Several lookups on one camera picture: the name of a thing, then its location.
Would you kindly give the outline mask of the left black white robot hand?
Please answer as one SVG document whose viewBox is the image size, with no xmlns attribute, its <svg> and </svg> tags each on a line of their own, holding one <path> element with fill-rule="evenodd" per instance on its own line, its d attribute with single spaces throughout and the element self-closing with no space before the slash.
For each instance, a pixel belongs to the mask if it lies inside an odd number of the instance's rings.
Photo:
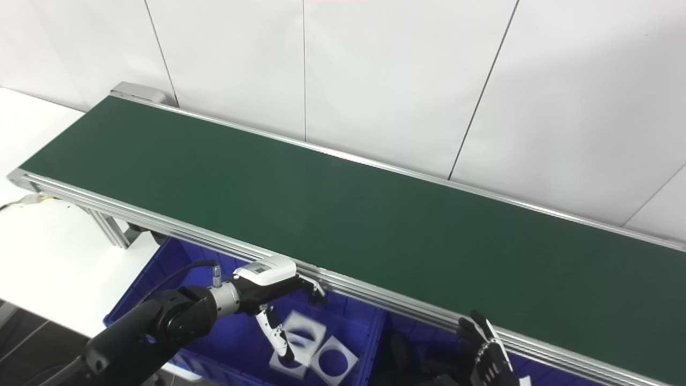
<svg viewBox="0 0 686 386">
<path fill-rule="evenodd" d="M 269 303 L 298 290 L 302 290 L 312 303 L 323 303 L 326 291 L 320 283 L 299 274 L 293 259 L 282 255 L 265 257 L 238 267 L 228 283 L 237 291 L 237 312 L 255 317 L 278 357 L 285 362 L 293 362 L 295 354 Z"/>
</svg>

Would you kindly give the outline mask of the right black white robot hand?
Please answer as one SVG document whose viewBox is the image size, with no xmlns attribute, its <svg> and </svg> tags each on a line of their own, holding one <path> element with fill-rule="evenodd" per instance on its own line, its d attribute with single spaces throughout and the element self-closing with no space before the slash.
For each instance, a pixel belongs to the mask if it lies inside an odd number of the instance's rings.
<svg viewBox="0 0 686 386">
<path fill-rule="evenodd" d="M 459 318 L 457 333 L 471 350 L 478 385 L 530 385 L 514 373 L 504 342 L 482 313 L 471 310 L 470 318 Z"/>
</svg>

